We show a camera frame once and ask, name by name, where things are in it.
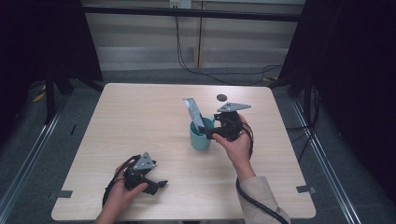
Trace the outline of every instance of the hand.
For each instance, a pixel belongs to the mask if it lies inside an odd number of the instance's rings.
[[[239,118],[242,123],[248,124],[242,115],[239,115]],[[212,137],[225,148],[228,158],[233,163],[233,167],[238,175],[239,182],[255,176],[250,164],[250,139],[245,131],[242,131],[239,137],[233,142],[229,142],[217,133],[213,133]]]
[[[147,183],[142,183],[132,190],[126,189],[123,180],[123,171],[121,171],[116,177],[116,181],[117,182],[114,183],[113,188],[108,194],[105,206],[95,220],[95,223],[114,223],[123,210],[128,207],[132,199],[148,186]]]

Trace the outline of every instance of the black tape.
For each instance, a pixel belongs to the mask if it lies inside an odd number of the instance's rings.
[[[315,190],[315,188],[314,187],[308,187],[307,185],[305,185],[305,186],[299,186],[299,187],[296,187],[297,188],[297,191],[299,192],[299,193],[305,193],[305,192],[309,192],[310,194],[314,194],[314,193],[316,193],[317,191]]]
[[[52,192],[49,194],[48,199],[56,200],[58,198],[71,198],[73,190],[59,190],[58,192]]]

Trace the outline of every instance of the mug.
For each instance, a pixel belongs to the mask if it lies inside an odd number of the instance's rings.
[[[214,118],[202,118],[202,121],[206,128],[215,127]],[[207,139],[206,135],[200,133],[192,122],[190,123],[190,140],[192,147],[199,151],[206,150],[210,145],[210,139]]]

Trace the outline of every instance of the white wall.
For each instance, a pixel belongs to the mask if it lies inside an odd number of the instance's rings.
[[[301,0],[249,0],[267,3],[220,1],[193,1],[192,8],[298,15],[304,3]],[[169,7],[169,1],[161,0],[81,2],[111,6]],[[91,13],[86,16],[102,70],[180,67],[175,18]],[[178,20],[182,55],[188,67],[261,67],[269,63],[282,63],[296,27],[295,22],[283,21]]]

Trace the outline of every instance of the sleeve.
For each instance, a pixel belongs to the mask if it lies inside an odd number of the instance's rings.
[[[254,176],[244,180],[240,183],[241,189],[251,198],[264,204],[268,208],[280,214],[285,220],[290,223],[289,215],[280,207],[278,207],[274,194],[264,176]],[[242,211],[244,213],[245,223],[256,224],[277,224],[279,223],[275,218],[263,212],[260,208],[246,201],[238,194],[239,202],[241,203]]]

